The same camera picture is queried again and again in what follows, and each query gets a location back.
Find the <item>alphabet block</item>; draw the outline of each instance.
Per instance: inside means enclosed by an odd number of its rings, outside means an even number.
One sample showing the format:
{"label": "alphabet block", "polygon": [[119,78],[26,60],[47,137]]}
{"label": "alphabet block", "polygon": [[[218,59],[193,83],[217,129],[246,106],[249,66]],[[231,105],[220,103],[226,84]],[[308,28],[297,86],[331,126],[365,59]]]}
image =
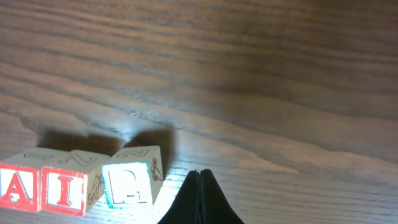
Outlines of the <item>alphabet block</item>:
{"label": "alphabet block", "polygon": [[42,167],[68,152],[35,148],[0,162],[0,207],[26,212],[40,210]]}
{"label": "alphabet block", "polygon": [[42,169],[42,208],[84,216],[102,197],[101,166],[109,156],[73,150]]}
{"label": "alphabet block", "polygon": [[152,205],[163,184],[160,147],[122,149],[101,172],[109,208]]}

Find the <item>letter block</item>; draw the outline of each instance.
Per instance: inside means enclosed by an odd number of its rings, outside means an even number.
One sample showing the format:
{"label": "letter block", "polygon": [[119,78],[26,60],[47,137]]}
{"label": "letter block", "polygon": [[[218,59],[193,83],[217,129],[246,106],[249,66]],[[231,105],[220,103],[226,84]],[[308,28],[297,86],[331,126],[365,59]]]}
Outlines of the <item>letter block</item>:
{"label": "letter block", "polygon": [[163,184],[160,147],[122,149],[101,172],[109,208],[153,205]]}
{"label": "letter block", "polygon": [[68,152],[35,148],[0,162],[0,207],[26,212],[40,210],[42,167]]}
{"label": "letter block", "polygon": [[42,208],[84,216],[102,197],[101,166],[109,156],[73,150],[42,169]]}

